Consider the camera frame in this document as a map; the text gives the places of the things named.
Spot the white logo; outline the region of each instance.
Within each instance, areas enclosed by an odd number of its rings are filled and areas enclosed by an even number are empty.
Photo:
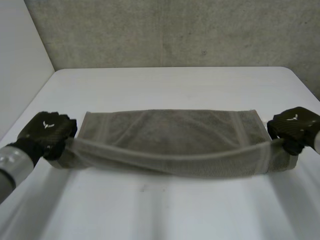
[[[287,120],[288,120],[288,121],[291,121],[291,120],[298,120],[298,114],[296,114],[294,118],[289,118],[289,119],[287,119]]]
[[[52,128],[52,127],[54,126],[54,124],[49,125],[49,124],[46,124],[45,121],[43,121],[43,126],[44,126],[44,129],[46,129],[46,128]]]

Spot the table surface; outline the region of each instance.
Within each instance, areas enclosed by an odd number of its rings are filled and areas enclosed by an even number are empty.
[[[283,67],[65,69],[56,72],[0,142],[38,112],[146,109],[257,110],[263,121],[319,101]],[[3,240],[315,240],[320,237],[320,156],[305,149],[294,170],[203,180],[40,160],[0,206]]]

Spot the folded towel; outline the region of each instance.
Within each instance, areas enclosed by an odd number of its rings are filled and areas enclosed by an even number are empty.
[[[141,110],[85,115],[60,168],[156,171],[187,177],[244,177],[293,169],[282,139],[271,141],[255,110]]]

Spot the white wall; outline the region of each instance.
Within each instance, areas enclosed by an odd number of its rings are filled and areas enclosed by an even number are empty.
[[[53,73],[24,0],[0,0],[0,139]]]

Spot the robotic arm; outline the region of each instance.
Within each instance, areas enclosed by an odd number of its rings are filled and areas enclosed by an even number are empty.
[[[320,116],[303,107],[286,110],[267,123],[272,139],[281,138],[283,148],[297,156],[306,146],[320,154]],[[24,127],[17,141],[0,149],[0,204],[33,171],[38,160],[58,159],[65,140],[74,138],[77,122],[57,112],[39,112]]]
[[[33,171],[41,157],[58,159],[65,140],[74,138],[77,121],[57,112],[39,112],[23,128],[17,141],[0,149],[0,203]]]

